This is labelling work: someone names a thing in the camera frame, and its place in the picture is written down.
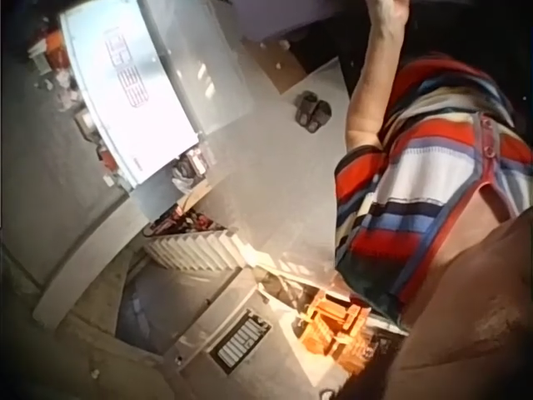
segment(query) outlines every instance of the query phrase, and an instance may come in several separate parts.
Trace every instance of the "tiled floor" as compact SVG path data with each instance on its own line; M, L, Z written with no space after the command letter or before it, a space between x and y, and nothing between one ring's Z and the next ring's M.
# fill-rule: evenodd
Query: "tiled floor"
M281 96L246 54L239 53L239 62L254 110L209 136L218 161L214 173L230 176L202 209L237 228L258 251L298 258L322 276L333 265L333 170L345 151L348 95L339 65L325 66ZM314 135L294 121L293 103L304 90L327 100L333 111Z

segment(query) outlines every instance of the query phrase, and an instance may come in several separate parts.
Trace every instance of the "wall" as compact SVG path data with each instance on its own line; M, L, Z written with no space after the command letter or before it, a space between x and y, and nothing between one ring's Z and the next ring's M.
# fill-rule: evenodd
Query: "wall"
M40 284L122 195L32 64L2 54L2 241Z

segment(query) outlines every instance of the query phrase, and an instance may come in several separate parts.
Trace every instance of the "stairs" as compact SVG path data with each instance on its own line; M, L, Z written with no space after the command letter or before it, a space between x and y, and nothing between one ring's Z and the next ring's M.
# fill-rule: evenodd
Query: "stairs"
M256 252L234 232L195 232L151 238L145 251L178 271L226 271L256 265Z

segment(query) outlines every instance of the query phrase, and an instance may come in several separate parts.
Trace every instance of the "logo on refrigerator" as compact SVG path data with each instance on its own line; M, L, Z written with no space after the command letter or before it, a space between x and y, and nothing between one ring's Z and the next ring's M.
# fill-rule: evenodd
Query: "logo on refrigerator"
M127 48L126 40L118 27L105 33L107 53L118 81L122 85L127 100L132 107L138 108L148 101L148 93L142 83L137 67L133 64L132 55Z

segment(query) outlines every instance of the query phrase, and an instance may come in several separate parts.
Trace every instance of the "shirt button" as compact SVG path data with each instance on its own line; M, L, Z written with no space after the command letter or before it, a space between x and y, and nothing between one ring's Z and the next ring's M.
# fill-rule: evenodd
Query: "shirt button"
M487 158L494 158L496 153L494 152L494 148L492 146L485 146L483 148L483 153L485 154L485 157Z

